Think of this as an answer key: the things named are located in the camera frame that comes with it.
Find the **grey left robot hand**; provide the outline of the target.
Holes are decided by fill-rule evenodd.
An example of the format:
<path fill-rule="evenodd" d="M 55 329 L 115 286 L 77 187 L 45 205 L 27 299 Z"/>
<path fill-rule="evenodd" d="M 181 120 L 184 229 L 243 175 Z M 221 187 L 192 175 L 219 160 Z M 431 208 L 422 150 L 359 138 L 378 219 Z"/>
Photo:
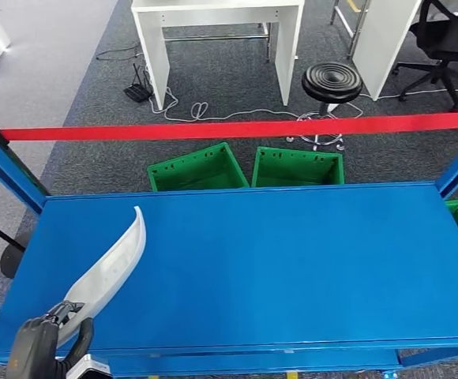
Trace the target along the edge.
<path fill-rule="evenodd" d="M 63 360 L 55 358 L 61 326 L 70 312 L 83 307 L 64 300 L 42 317 L 25 321 L 16 333 L 6 366 L 6 378 L 65 378 L 68 371 L 85 355 L 94 336 L 93 320 L 82 321 L 76 341 Z"/>

